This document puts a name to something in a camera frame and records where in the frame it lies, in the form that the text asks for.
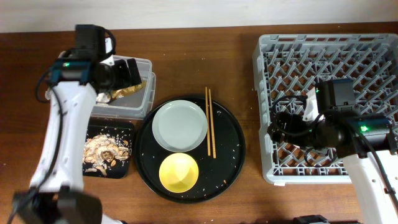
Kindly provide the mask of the gold snack wrapper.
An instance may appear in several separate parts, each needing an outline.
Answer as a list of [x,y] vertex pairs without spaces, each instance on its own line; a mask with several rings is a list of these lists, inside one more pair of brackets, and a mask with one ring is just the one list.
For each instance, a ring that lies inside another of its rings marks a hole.
[[143,89],[146,87],[147,82],[143,81],[141,84],[130,86],[127,88],[123,88],[120,90],[114,90],[111,91],[107,94],[107,97],[109,100],[116,100],[118,98],[123,98],[132,94],[135,94],[139,90]]

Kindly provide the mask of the yellow bowl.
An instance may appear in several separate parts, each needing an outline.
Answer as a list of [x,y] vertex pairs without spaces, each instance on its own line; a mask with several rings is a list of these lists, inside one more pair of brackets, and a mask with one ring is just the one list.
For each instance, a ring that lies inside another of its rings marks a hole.
[[197,182],[199,168],[196,160],[185,153],[174,153],[166,157],[159,167],[159,179],[169,192],[183,193]]

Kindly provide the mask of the white tissue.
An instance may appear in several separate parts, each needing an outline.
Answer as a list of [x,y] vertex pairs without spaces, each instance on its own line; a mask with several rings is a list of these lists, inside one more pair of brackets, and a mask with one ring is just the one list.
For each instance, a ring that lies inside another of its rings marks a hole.
[[99,93],[96,97],[97,104],[109,104],[111,101],[112,97],[109,92]]

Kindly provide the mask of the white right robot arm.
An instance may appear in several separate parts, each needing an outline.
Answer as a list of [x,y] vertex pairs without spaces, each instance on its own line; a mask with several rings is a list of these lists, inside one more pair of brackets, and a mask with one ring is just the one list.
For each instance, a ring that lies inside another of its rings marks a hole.
[[307,154],[334,149],[354,185],[366,223],[397,223],[397,140],[383,114],[362,115],[350,79],[317,83],[297,96],[304,115],[271,109],[267,129],[275,142]]

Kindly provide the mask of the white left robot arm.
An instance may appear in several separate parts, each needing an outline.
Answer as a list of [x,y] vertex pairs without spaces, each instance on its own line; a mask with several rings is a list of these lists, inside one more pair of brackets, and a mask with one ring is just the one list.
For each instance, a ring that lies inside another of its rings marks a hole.
[[84,193],[83,164],[105,172],[130,158],[126,143],[86,137],[98,94],[140,82],[133,58],[119,57],[114,35],[101,26],[75,27],[75,46],[41,76],[48,85],[50,117],[39,164],[29,189],[13,197],[12,217],[26,223],[112,223],[101,201]]

